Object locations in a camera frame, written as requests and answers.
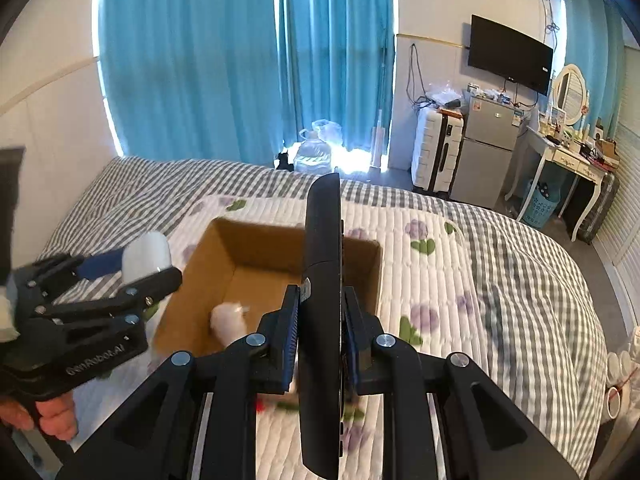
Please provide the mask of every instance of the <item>striped bedsheet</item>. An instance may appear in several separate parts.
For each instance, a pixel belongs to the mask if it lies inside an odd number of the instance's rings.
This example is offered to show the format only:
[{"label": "striped bedsheet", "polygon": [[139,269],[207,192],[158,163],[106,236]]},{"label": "striped bedsheet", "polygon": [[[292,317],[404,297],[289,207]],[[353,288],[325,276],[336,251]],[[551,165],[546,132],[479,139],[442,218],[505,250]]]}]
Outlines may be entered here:
[{"label": "striped bedsheet", "polygon": [[[142,232],[170,234],[208,194],[304,199],[315,179],[240,162],[114,159],[57,227],[43,255],[96,253]],[[492,380],[580,476],[591,459],[604,391],[606,348],[575,262],[553,240],[475,206],[343,180],[348,201],[427,210],[468,240]],[[113,294],[119,273],[76,286],[66,299]]]}]

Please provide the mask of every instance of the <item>laundry basket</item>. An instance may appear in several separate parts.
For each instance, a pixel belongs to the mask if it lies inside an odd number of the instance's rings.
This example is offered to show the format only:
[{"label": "laundry basket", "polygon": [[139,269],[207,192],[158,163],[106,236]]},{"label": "laundry basket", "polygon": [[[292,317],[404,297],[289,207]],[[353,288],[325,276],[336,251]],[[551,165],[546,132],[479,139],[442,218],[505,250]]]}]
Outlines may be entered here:
[{"label": "laundry basket", "polygon": [[[524,192],[525,198],[529,195],[532,183],[532,180],[527,182],[527,187]],[[542,196],[540,190],[536,188],[533,192],[533,196],[531,197],[531,202],[529,202],[529,207],[527,207],[522,219],[527,225],[535,227],[536,229],[542,229],[544,224],[546,224],[546,221],[549,220],[551,213],[558,205],[558,202],[560,202],[559,190],[550,188],[549,199],[546,199]]]}]

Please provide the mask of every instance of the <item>finger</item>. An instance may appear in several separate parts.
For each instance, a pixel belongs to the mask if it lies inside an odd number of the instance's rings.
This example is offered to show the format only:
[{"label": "finger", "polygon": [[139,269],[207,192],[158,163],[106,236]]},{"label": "finger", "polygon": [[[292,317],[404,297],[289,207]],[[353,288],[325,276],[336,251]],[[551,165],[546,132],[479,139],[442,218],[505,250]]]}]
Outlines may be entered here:
[{"label": "finger", "polygon": [[74,422],[73,426],[63,433],[59,433],[56,435],[60,440],[71,440],[73,437],[78,434],[78,425]]},{"label": "finger", "polygon": [[51,418],[68,410],[73,411],[75,408],[74,396],[72,392],[68,392],[46,402],[36,402],[36,407],[44,418]]},{"label": "finger", "polygon": [[12,399],[0,401],[0,419],[18,430],[28,431],[33,429],[33,419],[27,410]]},{"label": "finger", "polygon": [[41,418],[40,427],[48,435],[57,436],[66,433],[69,428],[76,425],[76,416],[71,410],[57,414],[56,416]]}]

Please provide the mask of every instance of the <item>metal bolt head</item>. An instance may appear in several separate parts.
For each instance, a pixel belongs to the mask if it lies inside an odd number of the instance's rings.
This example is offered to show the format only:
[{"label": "metal bolt head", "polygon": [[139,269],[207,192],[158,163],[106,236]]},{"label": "metal bolt head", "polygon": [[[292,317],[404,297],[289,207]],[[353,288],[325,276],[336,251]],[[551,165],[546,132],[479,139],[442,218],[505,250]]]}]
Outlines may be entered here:
[{"label": "metal bolt head", "polygon": [[383,346],[385,348],[391,348],[393,345],[396,344],[396,338],[393,337],[391,334],[380,334],[376,338],[376,343],[378,343],[380,346]]},{"label": "metal bolt head", "polygon": [[249,334],[246,337],[246,343],[249,346],[261,346],[261,345],[264,345],[265,341],[267,341],[267,338],[265,338],[265,336],[257,332]]},{"label": "metal bolt head", "polygon": [[175,366],[184,366],[191,361],[191,355],[188,352],[176,352],[171,356],[171,363]]},{"label": "metal bolt head", "polygon": [[456,352],[451,355],[451,364],[457,366],[458,368],[464,368],[469,364],[469,357],[462,352]]}]

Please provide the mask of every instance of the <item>white suitcase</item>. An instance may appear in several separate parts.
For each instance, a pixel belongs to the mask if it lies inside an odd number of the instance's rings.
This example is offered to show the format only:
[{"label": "white suitcase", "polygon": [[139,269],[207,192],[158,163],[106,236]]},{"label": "white suitcase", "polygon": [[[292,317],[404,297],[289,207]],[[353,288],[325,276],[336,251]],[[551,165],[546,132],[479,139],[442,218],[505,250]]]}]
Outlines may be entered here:
[{"label": "white suitcase", "polygon": [[411,176],[427,192],[449,192],[460,152],[462,119],[422,108],[415,133]]}]

